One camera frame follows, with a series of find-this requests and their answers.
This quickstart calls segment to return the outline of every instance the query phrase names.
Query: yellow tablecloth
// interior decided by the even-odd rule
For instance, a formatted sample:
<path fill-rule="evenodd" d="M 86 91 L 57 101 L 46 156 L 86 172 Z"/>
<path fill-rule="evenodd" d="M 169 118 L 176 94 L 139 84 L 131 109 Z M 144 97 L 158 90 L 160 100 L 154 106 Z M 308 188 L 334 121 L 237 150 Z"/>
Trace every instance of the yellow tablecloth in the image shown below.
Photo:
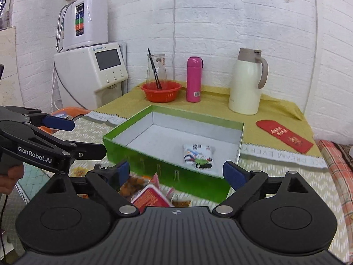
<path fill-rule="evenodd" d="M 275 120 L 314 144 L 307 155 L 322 157 L 313 140 L 311 127 L 295 103 L 262 95 L 258 113 L 255 115 L 243 115 L 235 113 L 228 108 L 228 99 L 229 89 L 203 86 L 201 101 L 190 103 L 186 101 L 186 89 L 183 87 L 175 101 L 162 105 L 228 120 L 241 121 L 245 124 L 243 143 L 257 144 L 296 153 L 290 146 L 271 136 L 256 125 L 258 120 Z M 129 118 L 150 104 L 153 103 L 145 98 L 145 94 L 140 87 L 135 87 L 129 93 L 100 107 L 97 111 Z"/>

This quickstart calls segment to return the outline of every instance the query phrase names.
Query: green box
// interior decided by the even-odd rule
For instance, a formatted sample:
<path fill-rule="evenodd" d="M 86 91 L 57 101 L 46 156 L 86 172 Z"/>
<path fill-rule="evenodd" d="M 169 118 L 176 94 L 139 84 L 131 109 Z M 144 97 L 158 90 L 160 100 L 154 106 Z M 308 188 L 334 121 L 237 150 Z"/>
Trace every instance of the green box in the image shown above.
<path fill-rule="evenodd" d="M 243 130 L 240 122 L 151 105 L 107 133 L 103 142 L 111 162 L 127 159 L 138 175 L 157 172 L 162 184 L 219 203 L 230 188 L 223 163 L 238 162 Z M 211 146 L 212 168 L 187 165 L 184 144 Z"/>

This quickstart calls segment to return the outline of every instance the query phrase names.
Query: plaid fabric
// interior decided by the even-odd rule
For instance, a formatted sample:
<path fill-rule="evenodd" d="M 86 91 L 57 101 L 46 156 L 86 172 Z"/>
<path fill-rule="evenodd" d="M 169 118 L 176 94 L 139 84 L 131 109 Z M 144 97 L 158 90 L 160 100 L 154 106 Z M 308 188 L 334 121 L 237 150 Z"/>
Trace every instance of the plaid fabric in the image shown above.
<path fill-rule="evenodd" d="M 333 142 L 316 141 L 336 185 L 342 204 L 349 241 L 349 264 L 353 264 L 353 172 Z"/>

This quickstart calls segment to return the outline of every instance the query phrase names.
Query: red envelope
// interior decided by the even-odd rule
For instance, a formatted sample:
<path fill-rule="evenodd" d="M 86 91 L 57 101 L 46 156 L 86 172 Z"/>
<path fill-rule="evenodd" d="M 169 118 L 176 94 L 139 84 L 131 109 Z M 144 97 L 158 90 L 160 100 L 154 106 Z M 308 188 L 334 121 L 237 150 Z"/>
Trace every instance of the red envelope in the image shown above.
<path fill-rule="evenodd" d="M 165 198 L 153 184 L 148 184 L 141 190 L 140 194 L 132 201 L 142 213 L 146 206 L 172 207 L 173 205 Z"/>
<path fill-rule="evenodd" d="M 300 153 L 307 153 L 314 145 L 274 120 L 259 120 L 256 125 Z"/>

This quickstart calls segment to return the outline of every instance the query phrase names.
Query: orange basket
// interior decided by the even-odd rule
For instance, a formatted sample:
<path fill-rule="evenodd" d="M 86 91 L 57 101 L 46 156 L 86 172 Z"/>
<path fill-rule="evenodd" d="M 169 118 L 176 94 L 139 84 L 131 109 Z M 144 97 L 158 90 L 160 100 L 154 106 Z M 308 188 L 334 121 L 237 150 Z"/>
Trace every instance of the orange basket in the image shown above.
<path fill-rule="evenodd" d="M 181 84 L 175 81 L 168 81 L 168 86 L 165 90 L 148 89 L 147 84 L 141 86 L 141 89 L 145 92 L 146 98 L 150 102 L 171 102 L 177 98 Z"/>
<path fill-rule="evenodd" d="M 83 108 L 76 108 L 76 107 L 67 107 L 67 108 L 62 108 L 61 110 L 57 110 L 56 112 L 53 112 L 51 115 L 59 114 L 59 113 L 66 113 L 72 117 L 77 117 L 78 115 L 85 115 L 88 114 L 90 110 L 85 110 Z M 39 127 L 41 130 L 45 131 L 46 133 L 53 134 L 54 131 L 46 126 L 41 126 Z"/>

